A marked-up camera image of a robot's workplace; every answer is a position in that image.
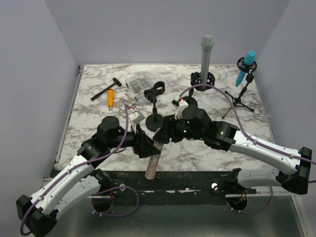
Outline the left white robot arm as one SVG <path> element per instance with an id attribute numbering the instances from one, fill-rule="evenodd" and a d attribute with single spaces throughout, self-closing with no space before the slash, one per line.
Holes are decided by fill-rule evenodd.
<path id="1" fill-rule="evenodd" d="M 96 133 L 82 143 L 77 155 L 57 176 L 31 196 L 21 195 L 17 199 L 17 214 L 22 221 L 21 235 L 27 235 L 24 227 L 36 237 L 47 235 L 55 227 L 57 215 L 61 213 L 57 208 L 58 202 L 77 182 L 92 173 L 103 160 L 121 147 L 131 147 L 140 158 L 160 154 L 160 150 L 140 125 L 127 131 L 120 126 L 117 117 L 103 118 Z"/>

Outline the glitter handle microphone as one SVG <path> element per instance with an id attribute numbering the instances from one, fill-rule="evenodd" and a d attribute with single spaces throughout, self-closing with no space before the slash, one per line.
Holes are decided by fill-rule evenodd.
<path id="1" fill-rule="evenodd" d="M 160 159 L 160 156 L 161 156 L 161 151 L 163 149 L 163 144 L 162 143 L 154 141 L 154 146 L 159 150 L 159 154 L 158 155 L 153 155 L 153 156 L 151 156 L 149 158 L 149 162 L 148 162 L 147 169 L 146 169 L 146 172 L 145 172 L 145 177 L 148 180 L 153 180 L 154 177 L 155 177 L 156 170 L 157 170 L 157 167 L 158 167 L 158 162 L 159 162 L 159 159 Z"/>

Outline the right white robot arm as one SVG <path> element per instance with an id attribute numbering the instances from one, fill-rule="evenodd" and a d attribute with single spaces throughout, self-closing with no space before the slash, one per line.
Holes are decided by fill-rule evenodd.
<path id="1" fill-rule="evenodd" d="M 227 187 L 234 194 L 256 186 L 281 186 L 298 195 L 308 192 L 312 163 L 309 148 L 291 149 L 259 139 L 231 123 L 212 121 L 205 110 L 196 106 L 165 116 L 162 127 L 153 136 L 154 141 L 162 144 L 185 138 L 201 140 L 212 149 L 239 153 L 270 165 L 267 169 L 240 170 L 238 176 L 230 178 Z"/>

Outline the black round-base mic stand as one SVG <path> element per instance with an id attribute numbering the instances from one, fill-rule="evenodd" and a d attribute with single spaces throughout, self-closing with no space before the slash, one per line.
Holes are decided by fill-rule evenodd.
<path id="1" fill-rule="evenodd" d="M 150 103 L 153 104 L 152 114 L 146 118 L 146 128 L 151 132 L 156 132 L 157 129 L 161 128 L 164 122 L 164 117 L 158 113 L 156 102 L 157 97 L 164 94 L 165 83 L 158 81 L 150 89 L 144 91 L 144 96 Z"/>

